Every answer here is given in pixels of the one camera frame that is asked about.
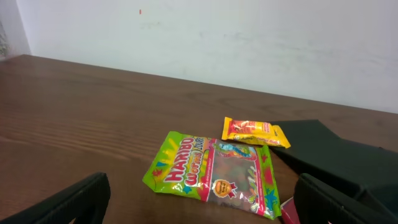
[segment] white wall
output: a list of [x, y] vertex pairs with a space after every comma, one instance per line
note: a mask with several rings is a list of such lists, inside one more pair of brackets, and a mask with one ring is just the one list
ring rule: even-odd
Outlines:
[[397, 0], [18, 4], [34, 55], [398, 113]]
[[10, 55], [30, 54], [16, 0], [0, 0], [0, 21], [7, 35]]

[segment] yellow snack package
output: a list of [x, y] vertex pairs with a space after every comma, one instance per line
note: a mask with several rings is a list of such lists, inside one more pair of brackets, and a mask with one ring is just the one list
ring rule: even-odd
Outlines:
[[278, 125], [259, 121], [236, 121], [225, 117], [222, 140], [235, 140], [248, 144], [290, 147]]

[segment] red object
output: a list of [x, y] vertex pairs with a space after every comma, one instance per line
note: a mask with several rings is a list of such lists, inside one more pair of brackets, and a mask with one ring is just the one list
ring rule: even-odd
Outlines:
[[213, 148], [213, 144], [216, 142], [216, 139], [212, 139], [210, 141], [210, 150], [209, 154], [207, 157], [206, 162], [208, 163], [208, 166], [206, 167], [205, 175], [200, 179], [202, 183], [202, 187], [197, 188], [198, 194], [200, 196], [200, 200], [207, 202], [209, 199], [209, 191], [211, 188], [211, 175], [212, 175], [212, 170], [213, 170], [213, 163], [209, 161], [214, 161], [214, 153], [215, 150]]
[[254, 121], [236, 121], [232, 120], [229, 125], [228, 134], [230, 133], [246, 133], [251, 134], [256, 129]]
[[272, 171], [270, 167], [267, 167], [264, 171], [264, 176], [266, 178], [266, 183], [267, 184], [274, 184], [274, 181], [272, 180]]
[[231, 192], [228, 194], [229, 198], [236, 197], [234, 189], [236, 189], [235, 183], [231, 184]]
[[158, 170], [158, 169], [156, 169], [156, 170], [154, 170], [154, 171], [152, 172], [152, 175], [153, 175], [154, 177], [157, 177], [158, 175], [162, 174], [162, 172], [163, 172], [163, 170]]
[[280, 207], [282, 209], [282, 219], [285, 224], [300, 224], [293, 198], [287, 200]]

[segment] haribo logo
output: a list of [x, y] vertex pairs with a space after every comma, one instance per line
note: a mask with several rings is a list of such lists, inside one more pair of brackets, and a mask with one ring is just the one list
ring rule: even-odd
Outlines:
[[192, 143], [195, 141], [193, 138], [186, 138], [181, 141], [177, 155], [174, 159], [174, 165], [169, 174], [163, 180], [164, 182], [181, 182], [187, 169], [189, 155], [193, 147]]

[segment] brown wooden surface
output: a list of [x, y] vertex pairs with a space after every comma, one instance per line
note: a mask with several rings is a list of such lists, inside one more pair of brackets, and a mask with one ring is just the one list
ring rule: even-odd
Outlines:
[[[0, 219], [103, 171], [105, 223], [271, 222], [142, 183], [169, 131], [220, 138], [225, 116], [319, 119], [342, 138], [398, 145], [398, 114], [23, 55], [0, 63]], [[272, 163], [283, 202], [297, 175]]]

